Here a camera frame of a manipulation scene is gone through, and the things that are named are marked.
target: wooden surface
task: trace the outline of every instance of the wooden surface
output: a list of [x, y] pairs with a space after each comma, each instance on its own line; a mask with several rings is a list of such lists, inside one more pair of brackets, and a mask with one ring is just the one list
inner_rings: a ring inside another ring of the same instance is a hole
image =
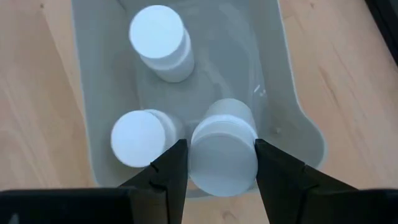
[[[280, 0], [322, 168], [398, 188], [398, 69], [363, 0]], [[70, 2], [0, 1], [0, 189], [92, 186]], [[184, 223], [264, 223], [259, 194], [187, 201]]]

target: white cylinder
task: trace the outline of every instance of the white cylinder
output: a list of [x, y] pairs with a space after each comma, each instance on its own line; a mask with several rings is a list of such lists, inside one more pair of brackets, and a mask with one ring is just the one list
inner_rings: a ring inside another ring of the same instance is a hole
[[218, 197], [249, 190], [257, 175], [256, 127], [250, 109], [235, 99], [210, 106], [193, 132], [189, 174], [195, 185]]
[[142, 61], [163, 80], [180, 82], [193, 71], [191, 39], [180, 16], [167, 6], [149, 6], [130, 23], [129, 38]]
[[177, 118], [157, 110], [137, 110], [116, 121], [111, 147], [123, 164], [145, 167], [182, 138], [184, 130]]

